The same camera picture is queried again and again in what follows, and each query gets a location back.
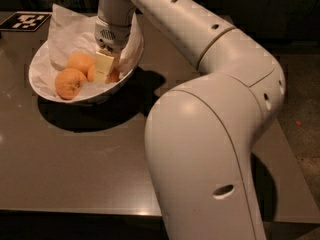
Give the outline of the white rounded gripper body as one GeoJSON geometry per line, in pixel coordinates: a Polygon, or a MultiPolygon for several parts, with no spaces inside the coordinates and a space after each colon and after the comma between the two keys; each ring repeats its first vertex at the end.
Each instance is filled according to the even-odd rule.
{"type": "Polygon", "coordinates": [[[106,22],[101,17],[95,21],[95,40],[101,49],[119,53],[129,40],[131,31],[131,17],[120,22],[106,22]]]}

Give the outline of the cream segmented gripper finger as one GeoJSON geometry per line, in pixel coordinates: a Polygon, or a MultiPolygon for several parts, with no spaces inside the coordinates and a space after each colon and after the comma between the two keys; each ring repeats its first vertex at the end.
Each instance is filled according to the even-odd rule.
{"type": "Polygon", "coordinates": [[[108,75],[114,68],[118,70],[119,61],[119,53],[99,50],[95,55],[95,70],[99,75],[108,75]]]}

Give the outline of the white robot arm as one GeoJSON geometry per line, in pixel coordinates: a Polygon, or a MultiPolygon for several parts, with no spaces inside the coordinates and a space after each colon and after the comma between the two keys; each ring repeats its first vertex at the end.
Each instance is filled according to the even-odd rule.
{"type": "Polygon", "coordinates": [[[99,0],[99,46],[120,51],[140,10],[199,72],[153,105],[145,153],[170,240],[266,240],[251,150],[284,101],[277,60],[192,0],[99,0]]]}

